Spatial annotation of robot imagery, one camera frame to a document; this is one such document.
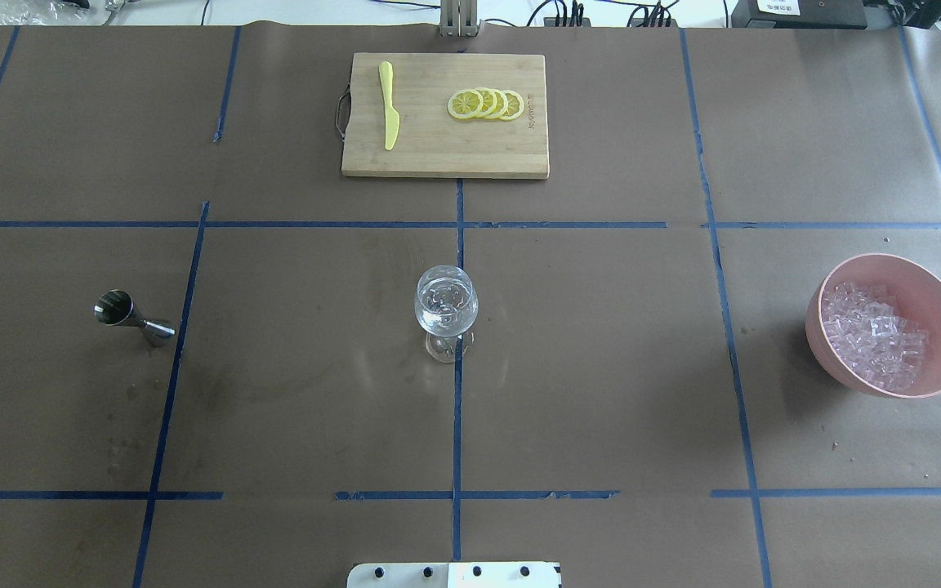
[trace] metal jigger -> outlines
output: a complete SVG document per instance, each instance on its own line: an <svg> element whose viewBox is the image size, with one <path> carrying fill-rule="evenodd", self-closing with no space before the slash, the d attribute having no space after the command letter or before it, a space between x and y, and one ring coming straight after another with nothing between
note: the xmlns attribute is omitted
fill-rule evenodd
<svg viewBox="0 0 941 588"><path fill-rule="evenodd" d="M93 305L93 316L108 327L138 327L147 342L161 347L176 335L172 323L159 318L143 318L133 298L121 290L109 291Z"/></svg>

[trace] glass base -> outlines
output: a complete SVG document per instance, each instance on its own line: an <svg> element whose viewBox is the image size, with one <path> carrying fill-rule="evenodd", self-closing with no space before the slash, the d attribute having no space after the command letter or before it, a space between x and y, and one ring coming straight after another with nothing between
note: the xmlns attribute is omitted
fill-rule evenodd
<svg viewBox="0 0 941 588"><path fill-rule="evenodd" d="M460 346L460 340L463 341L463 346ZM438 337L428 332L426 339L423 340L426 352L441 363L456 362L457 350L462 350L463 357L466 357L467 350L473 344L474 333L470 331L464 332L462 335L456 335L456 337Z"/></svg>

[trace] wooden cutting board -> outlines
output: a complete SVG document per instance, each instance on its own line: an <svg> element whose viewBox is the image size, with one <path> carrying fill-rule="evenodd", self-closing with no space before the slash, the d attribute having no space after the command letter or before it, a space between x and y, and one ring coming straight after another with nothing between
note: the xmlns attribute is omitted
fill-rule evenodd
<svg viewBox="0 0 941 588"><path fill-rule="evenodd" d="M384 60L395 67L393 103L402 117L392 150L384 149ZM515 90L525 111L510 122L448 116L448 98L477 87ZM355 53L342 168L344 176L545 179L544 56Z"/></svg>

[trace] cutting board handle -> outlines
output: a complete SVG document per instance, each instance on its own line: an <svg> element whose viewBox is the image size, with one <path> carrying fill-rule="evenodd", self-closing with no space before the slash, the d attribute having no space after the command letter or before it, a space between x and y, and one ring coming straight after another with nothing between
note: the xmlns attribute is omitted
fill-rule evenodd
<svg viewBox="0 0 941 588"><path fill-rule="evenodd" d="M343 112L343 103L347 103L347 120L344 121L343 127L340 126L340 115ZM337 133L340 133L340 142L347 141L347 123L350 123L350 83L347 83L347 89L343 91L343 94L340 95L340 100L337 100L337 115L336 115L336 127Z"/></svg>

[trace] lemon slice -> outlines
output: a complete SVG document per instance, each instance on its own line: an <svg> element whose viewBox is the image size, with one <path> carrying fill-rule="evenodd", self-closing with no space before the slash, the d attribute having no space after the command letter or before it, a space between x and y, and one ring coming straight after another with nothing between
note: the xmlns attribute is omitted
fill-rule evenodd
<svg viewBox="0 0 941 588"><path fill-rule="evenodd" d="M500 120L513 120L522 115L522 112L525 111L525 100L518 92L504 90L503 97L506 100L507 108L500 115Z"/></svg>
<svg viewBox="0 0 941 588"><path fill-rule="evenodd" d="M496 120L497 118L504 115L507 112L508 98L505 90L493 90L493 94L496 94L496 105L494 105L493 110L490 110L487 113L481 115L482 118Z"/></svg>
<svg viewBox="0 0 941 588"><path fill-rule="evenodd" d="M475 118L485 118L485 115L492 113L493 109L496 109L496 90L492 88L475 88L475 92L481 94L481 111L478 112L478 115Z"/></svg>
<svg viewBox="0 0 941 588"><path fill-rule="evenodd" d="M478 90L459 90L448 98L448 115L458 120L467 120L481 115L485 98Z"/></svg>

